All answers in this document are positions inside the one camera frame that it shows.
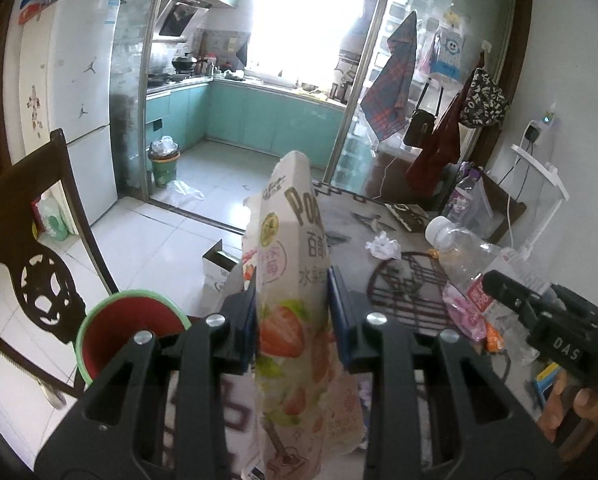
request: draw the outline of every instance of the bag strap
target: bag strap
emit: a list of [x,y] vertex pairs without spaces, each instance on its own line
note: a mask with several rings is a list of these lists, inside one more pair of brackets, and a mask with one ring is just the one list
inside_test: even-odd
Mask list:
[[441,108],[441,98],[444,96],[444,87],[439,90],[439,102],[437,103],[437,111],[435,112],[435,118],[439,116],[439,108]]
[[419,106],[421,106],[421,102],[423,101],[423,96],[426,95],[426,90],[428,90],[428,86],[430,85],[429,81],[430,80],[428,80],[428,82],[426,82],[426,86],[421,91],[421,95],[419,97],[419,101],[417,101],[417,107],[415,108],[415,111],[419,110]]

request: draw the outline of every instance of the window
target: window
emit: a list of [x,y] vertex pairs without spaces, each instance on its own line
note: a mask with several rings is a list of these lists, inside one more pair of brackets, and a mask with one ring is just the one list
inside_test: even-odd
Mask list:
[[248,69],[330,89],[364,0],[255,0]]

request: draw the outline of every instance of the range hood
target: range hood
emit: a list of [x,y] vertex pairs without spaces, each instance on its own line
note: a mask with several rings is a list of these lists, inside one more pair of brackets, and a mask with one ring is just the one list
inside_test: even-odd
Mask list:
[[161,0],[153,41],[185,43],[210,7],[204,0]]

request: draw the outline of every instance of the hanging bag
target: hanging bag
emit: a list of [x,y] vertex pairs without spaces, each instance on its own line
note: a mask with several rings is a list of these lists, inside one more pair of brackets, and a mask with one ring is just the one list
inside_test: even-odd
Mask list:
[[419,106],[421,106],[421,102],[423,101],[424,95],[426,95],[426,90],[428,90],[429,83],[426,83],[426,86],[423,88],[421,92],[421,96],[419,101],[417,102],[417,107],[415,108],[414,113],[412,114],[412,118],[410,119],[410,124],[408,126],[408,130],[403,137],[403,143],[406,146],[413,146],[415,148],[420,148],[423,140],[428,137],[432,130],[435,129],[435,121],[437,120],[437,116],[439,115],[439,108],[441,107],[441,98],[444,94],[444,88],[442,87],[439,91],[439,102],[437,103],[437,112],[435,115],[427,112],[426,110],[419,110]]
[[486,70],[476,69],[459,122],[467,128],[492,126],[503,121],[507,110],[508,100],[504,97],[502,89],[490,78]]

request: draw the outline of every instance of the red bucket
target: red bucket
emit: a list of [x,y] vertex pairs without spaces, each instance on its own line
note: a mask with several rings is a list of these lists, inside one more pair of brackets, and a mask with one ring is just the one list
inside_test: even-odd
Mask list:
[[83,320],[77,335],[77,365],[91,384],[130,338],[141,330],[157,337],[190,328],[172,301],[147,290],[126,290],[99,303]]

